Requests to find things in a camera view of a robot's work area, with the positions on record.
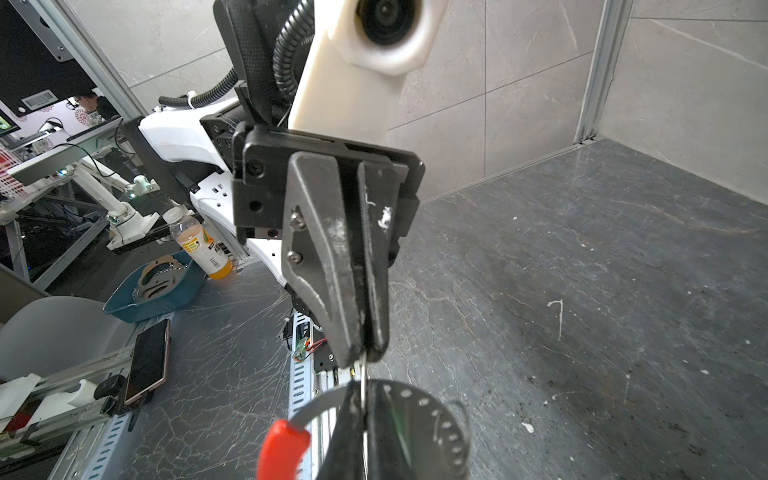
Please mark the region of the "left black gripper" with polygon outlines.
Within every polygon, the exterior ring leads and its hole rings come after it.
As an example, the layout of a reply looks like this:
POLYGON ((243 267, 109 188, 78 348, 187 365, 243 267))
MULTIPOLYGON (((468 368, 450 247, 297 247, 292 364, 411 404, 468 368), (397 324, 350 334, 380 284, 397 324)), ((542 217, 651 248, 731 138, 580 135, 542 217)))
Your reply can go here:
POLYGON ((390 338, 389 263, 418 209, 423 162, 409 151, 244 123, 235 131, 232 153, 238 241, 280 239, 284 212, 283 275, 320 323, 341 368, 360 357, 362 308, 335 158, 344 172, 354 172, 362 161, 393 164, 397 173, 391 165, 372 162, 358 169, 367 287, 364 345, 367 361, 380 361, 390 338))

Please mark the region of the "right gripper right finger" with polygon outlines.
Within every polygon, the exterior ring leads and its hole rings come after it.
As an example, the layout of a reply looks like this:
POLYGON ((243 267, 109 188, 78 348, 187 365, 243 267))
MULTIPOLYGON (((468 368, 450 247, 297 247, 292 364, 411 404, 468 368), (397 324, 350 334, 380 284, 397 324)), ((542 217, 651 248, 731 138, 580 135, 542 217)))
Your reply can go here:
POLYGON ((373 380, 367 387, 366 398, 367 478, 413 479, 391 387, 382 380, 373 380))

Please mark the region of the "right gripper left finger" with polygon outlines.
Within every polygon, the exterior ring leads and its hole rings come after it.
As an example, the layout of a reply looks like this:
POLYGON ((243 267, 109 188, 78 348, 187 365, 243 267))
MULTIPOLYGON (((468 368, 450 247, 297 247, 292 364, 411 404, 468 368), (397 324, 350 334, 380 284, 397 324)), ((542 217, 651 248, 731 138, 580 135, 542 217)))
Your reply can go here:
POLYGON ((339 407, 333 434, 317 479, 364 479, 364 408, 360 383, 327 391, 317 397, 320 411, 339 407))

